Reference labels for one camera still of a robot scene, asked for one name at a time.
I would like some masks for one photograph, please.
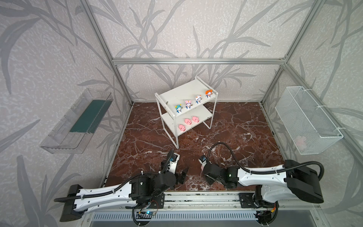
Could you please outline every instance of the two-tier shelf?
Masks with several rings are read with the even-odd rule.
[[[213,94],[211,95],[210,98],[207,98],[205,92],[210,89],[213,90]],[[197,104],[195,100],[195,97],[198,95],[202,96],[200,104]],[[216,108],[216,103],[217,103],[217,96],[218,92],[213,88],[211,88],[199,77],[195,77],[195,80],[192,80],[177,88],[171,89],[170,91],[167,91],[163,94],[159,95],[158,93],[155,93],[156,102],[158,103],[159,113],[161,116],[161,122],[163,124],[163,128],[177,149],[179,149],[178,136],[180,136],[184,132],[192,129],[193,127],[199,125],[202,122],[208,127],[208,129],[211,129],[214,110]],[[190,109],[186,109],[185,107],[185,101],[187,100],[192,100],[193,105],[191,106]],[[214,100],[214,107],[213,107],[213,112],[211,113],[203,104],[212,100]],[[164,114],[161,113],[160,104],[166,110],[166,113]],[[177,113],[175,109],[175,106],[179,104],[181,104],[181,106],[183,107],[181,113]],[[192,120],[193,116],[198,117],[199,122],[194,122]],[[185,118],[189,118],[190,120],[192,120],[192,124],[187,125],[184,122]],[[208,126],[205,123],[205,121],[209,118],[212,118],[210,126]],[[173,138],[167,132],[165,128],[165,123],[174,134],[176,142],[174,142]],[[179,129],[179,124],[185,126],[185,131],[181,131]]]

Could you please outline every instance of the marble floor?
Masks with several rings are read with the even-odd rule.
[[[213,110],[213,104],[209,102],[205,106]],[[198,161],[218,141],[227,143],[246,167],[276,166],[284,162],[257,102],[218,102],[210,130],[199,124],[179,136],[180,149],[176,152],[180,154],[180,160],[176,172],[180,173],[186,167],[189,171],[185,183],[177,185],[175,190],[225,190],[218,183],[208,185]],[[157,104],[135,103],[106,186],[120,184],[141,170],[160,171],[160,162],[170,149],[176,148],[162,127]],[[217,146],[210,161],[221,167],[237,165],[223,145]],[[234,190],[254,190],[254,186]]]

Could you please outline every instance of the leaf pattern wallpaper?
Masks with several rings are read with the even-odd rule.
[[[289,61],[361,145],[362,5],[362,0],[327,0]],[[321,207],[330,226],[361,226],[362,165],[354,160],[341,141],[317,155],[299,154],[274,108],[286,86],[297,84],[284,72],[265,103],[286,157],[299,162],[316,160],[323,163],[325,175],[321,187],[325,201]]]
[[[75,183],[99,187],[130,105],[78,1],[0,0],[0,226],[61,227]],[[83,154],[39,147],[85,88],[110,108]]]
[[[313,0],[90,0],[113,58],[283,58]],[[118,65],[134,101],[201,77],[260,101],[278,65]]]

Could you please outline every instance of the white mesh basket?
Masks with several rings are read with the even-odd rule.
[[[302,86],[286,87],[275,109],[300,154],[319,154],[343,138]]]

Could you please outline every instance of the figurine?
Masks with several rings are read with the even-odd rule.
[[[185,119],[184,119],[184,122],[185,122],[187,125],[191,125],[191,124],[192,124],[192,120],[190,120],[189,118],[185,118]]]
[[[202,96],[197,96],[197,97],[195,97],[195,100],[197,101],[197,103],[199,104],[200,103],[200,101],[202,100]]]
[[[184,125],[179,125],[179,129],[180,129],[181,131],[185,131],[185,126],[184,126]]]
[[[185,107],[187,110],[190,110],[190,107],[192,106],[192,100],[189,100],[189,101],[185,101]]]
[[[193,117],[192,117],[192,119],[193,119],[193,121],[195,121],[195,122],[197,122],[197,123],[199,122],[199,118],[198,118],[198,117],[196,117],[196,116],[193,116]]]
[[[182,112],[182,105],[181,105],[181,104],[180,104],[180,105],[175,106],[175,108],[176,108],[176,112],[177,112],[177,113],[181,113],[181,112]]]
[[[207,98],[210,98],[211,95],[213,94],[213,91],[212,90],[208,90],[205,92],[205,94],[207,95]]]

